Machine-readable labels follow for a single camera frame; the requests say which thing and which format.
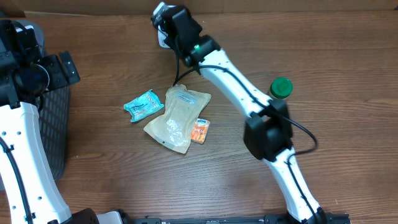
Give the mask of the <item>light teal pack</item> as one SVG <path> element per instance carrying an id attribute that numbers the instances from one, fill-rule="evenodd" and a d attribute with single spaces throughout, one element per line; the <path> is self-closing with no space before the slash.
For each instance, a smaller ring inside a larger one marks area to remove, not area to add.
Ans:
<path id="1" fill-rule="evenodd" d="M 124 104 L 123 108 L 132 116 L 131 122 L 138 122 L 156 112 L 161 110 L 164 104 L 160 101 L 159 97 L 152 91 L 146 91 L 141 96 L 133 99 L 132 101 Z"/>

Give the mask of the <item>beige food pouch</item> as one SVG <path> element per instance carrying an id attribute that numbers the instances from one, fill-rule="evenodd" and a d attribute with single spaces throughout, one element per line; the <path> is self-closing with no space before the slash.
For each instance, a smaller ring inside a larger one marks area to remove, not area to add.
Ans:
<path id="1" fill-rule="evenodd" d="M 210 100 L 209 93 L 176 84 L 166 92 L 165 113 L 150 121 L 144 131 L 166 148 L 185 154 L 191 144 L 194 124 Z"/>

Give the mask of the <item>orange tissue pack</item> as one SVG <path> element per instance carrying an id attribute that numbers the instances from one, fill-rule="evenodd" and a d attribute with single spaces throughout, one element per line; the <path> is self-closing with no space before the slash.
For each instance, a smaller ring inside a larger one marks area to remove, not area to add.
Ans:
<path id="1" fill-rule="evenodd" d="M 193 126 L 191 140 L 203 144 L 206 139 L 207 132 L 210 128 L 210 122 L 206 119 L 198 118 Z"/>

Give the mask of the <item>green lid jar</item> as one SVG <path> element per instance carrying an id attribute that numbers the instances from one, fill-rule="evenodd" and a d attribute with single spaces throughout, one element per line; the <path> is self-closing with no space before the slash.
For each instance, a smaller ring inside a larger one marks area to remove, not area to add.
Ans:
<path id="1" fill-rule="evenodd" d="M 293 92 L 293 83 L 285 77 L 279 77 L 272 81 L 268 95 L 275 99 L 286 99 Z"/>

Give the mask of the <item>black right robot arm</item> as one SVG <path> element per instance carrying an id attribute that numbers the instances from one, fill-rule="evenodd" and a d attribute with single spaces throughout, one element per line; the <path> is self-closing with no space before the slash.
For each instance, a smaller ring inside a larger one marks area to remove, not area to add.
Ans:
<path id="1" fill-rule="evenodd" d="M 230 61 L 184 5 L 160 2 L 151 17 L 163 35 L 159 44 L 172 49 L 177 61 L 206 78 L 245 117 L 244 143 L 249 152 L 272 172 L 285 198 L 289 223 L 327 223 L 326 213 L 314 199 L 303 178 L 294 149 L 292 128 L 314 135 L 291 120 L 284 100 L 273 99 L 256 88 Z"/>

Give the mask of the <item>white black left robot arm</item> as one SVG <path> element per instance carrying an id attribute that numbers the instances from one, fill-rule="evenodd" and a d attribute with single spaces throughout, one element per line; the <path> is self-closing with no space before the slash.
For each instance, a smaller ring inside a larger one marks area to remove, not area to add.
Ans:
<path id="1" fill-rule="evenodd" d="M 69 52 L 44 55 L 35 29 L 1 21 L 1 178 L 13 223 L 127 223 L 120 210 L 71 213 L 44 151 L 36 99 L 80 81 Z"/>

